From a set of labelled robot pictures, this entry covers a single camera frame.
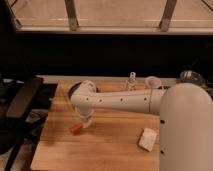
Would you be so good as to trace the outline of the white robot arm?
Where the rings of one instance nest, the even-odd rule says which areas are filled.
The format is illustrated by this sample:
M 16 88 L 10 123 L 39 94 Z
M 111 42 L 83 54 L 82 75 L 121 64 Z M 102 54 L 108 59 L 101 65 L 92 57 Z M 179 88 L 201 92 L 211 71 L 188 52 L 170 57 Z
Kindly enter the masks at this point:
M 179 83 L 167 90 L 100 92 L 75 84 L 69 99 L 83 122 L 96 108 L 160 117 L 160 171 L 213 171 L 213 99 L 201 87 Z

